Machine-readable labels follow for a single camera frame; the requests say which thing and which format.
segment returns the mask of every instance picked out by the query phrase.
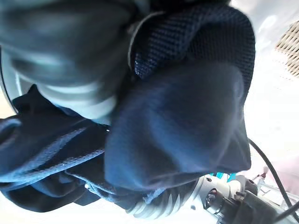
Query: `ventilation grille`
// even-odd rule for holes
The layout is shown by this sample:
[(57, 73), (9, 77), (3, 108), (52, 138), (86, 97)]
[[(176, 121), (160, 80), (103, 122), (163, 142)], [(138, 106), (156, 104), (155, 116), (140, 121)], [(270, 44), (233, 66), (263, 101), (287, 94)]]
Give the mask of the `ventilation grille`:
[(299, 21), (291, 25), (276, 49), (287, 56), (286, 66), (290, 74), (299, 78)]

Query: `black plastic part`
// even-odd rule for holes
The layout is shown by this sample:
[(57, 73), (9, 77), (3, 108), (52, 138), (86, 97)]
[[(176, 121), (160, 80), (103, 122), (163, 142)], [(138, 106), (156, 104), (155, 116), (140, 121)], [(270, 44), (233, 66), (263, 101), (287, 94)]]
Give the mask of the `black plastic part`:
[(276, 210), (250, 191), (245, 197), (231, 224), (272, 224), (277, 216)]
[(237, 201), (223, 197), (222, 193), (216, 189), (209, 192), (204, 204), (204, 209), (218, 217), (218, 224), (232, 223), (238, 208), (239, 204)]
[(243, 175), (238, 175), (235, 177), (235, 179), (241, 184), (241, 190), (240, 190), (241, 192), (247, 190), (250, 191), (252, 194), (257, 195), (258, 193), (257, 185), (252, 180), (247, 179)]

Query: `navy blue fabric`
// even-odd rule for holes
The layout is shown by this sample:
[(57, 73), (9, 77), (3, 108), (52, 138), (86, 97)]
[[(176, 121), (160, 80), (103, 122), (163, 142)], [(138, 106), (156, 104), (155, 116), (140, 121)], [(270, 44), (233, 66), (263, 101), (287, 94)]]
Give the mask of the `navy blue fabric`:
[(120, 96), (110, 132), (36, 87), (14, 101), (19, 114), (0, 121), (0, 190), (38, 212), (97, 197), (129, 208), (206, 173), (249, 169), (254, 54), (249, 20), (223, 4), (154, 17), (136, 36), (140, 80)]
[(199, 4), (151, 17), (130, 57), (141, 81), (122, 103), (107, 140), (111, 184), (153, 190), (250, 168), (243, 106), (255, 37), (244, 14)]
[(46, 212), (77, 200), (128, 207), (142, 199), (104, 179), (106, 126), (65, 115), (35, 86), (14, 106), (19, 114), (0, 120), (0, 190), (9, 200)]

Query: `dark blue mesh lining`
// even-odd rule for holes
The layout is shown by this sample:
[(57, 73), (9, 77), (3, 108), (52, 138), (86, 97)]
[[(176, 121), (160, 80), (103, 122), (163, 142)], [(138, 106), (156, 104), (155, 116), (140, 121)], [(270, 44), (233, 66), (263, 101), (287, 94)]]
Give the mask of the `dark blue mesh lining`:
[(249, 19), (223, 4), (204, 4), (146, 21), (132, 47), (140, 78), (182, 60), (227, 62), (240, 69), (244, 101), (252, 79), (255, 38)]

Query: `black cable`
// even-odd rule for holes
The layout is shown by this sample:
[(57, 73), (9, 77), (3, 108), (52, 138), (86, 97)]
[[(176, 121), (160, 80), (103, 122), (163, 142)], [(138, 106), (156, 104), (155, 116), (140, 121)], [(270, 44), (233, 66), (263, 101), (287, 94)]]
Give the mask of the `black cable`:
[[(251, 139), (248, 138), (248, 140), (249, 140), (249, 143), (252, 145), (252, 147), (260, 154), (260, 156), (262, 157), (262, 159), (265, 161), (267, 167), (271, 171), (271, 173), (272, 173), (272, 175), (274, 177), (274, 180), (276, 181), (276, 184), (278, 185), (278, 188), (279, 188), (279, 190), (280, 190), (280, 192), (282, 194), (282, 197), (285, 200), (285, 203), (287, 204), (287, 206), (289, 207), (289, 209), (293, 208), (292, 203), (291, 203), (288, 195), (286, 194), (285, 188), (282, 185), (282, 182), (280, 181), (280, 178), (277, 175), (277, 172), (276, 172), (275, 168), (273, 167), (273, 165), (271, 164), (271, 162), (269, 161), (269, 159), (267, 158), (267, 156), (262, 152), (262, 150)], [(295, 210), (293, 210), (293, 211), (291, 210), (290, 214), (292, 214), (293, 217), (294, 217), (294, 219), (299, 223), (299, 217), (295, 213)]]
[(279, 222), (280, 220), (286, 218), (287, 216), (291, 215), (293, 212), (299, 209), (299, 202), (294, 204), (292, 207), (290, 207), (287, 211), (284, 211), (279, 216), (276, 217), (275, 222)]

